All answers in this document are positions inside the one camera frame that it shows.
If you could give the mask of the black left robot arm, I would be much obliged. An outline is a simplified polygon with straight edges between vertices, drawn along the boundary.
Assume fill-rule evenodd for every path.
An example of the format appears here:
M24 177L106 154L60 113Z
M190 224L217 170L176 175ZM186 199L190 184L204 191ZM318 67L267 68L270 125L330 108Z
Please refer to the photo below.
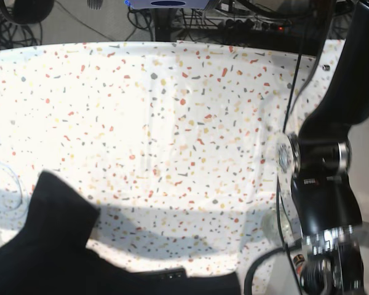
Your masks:
M362 224L348 170L352 126L369 118L369 1L354 9L328 90L298 133L278 145L279 184L289 188L307 261L299 276L308 294L364 294L359 243Z

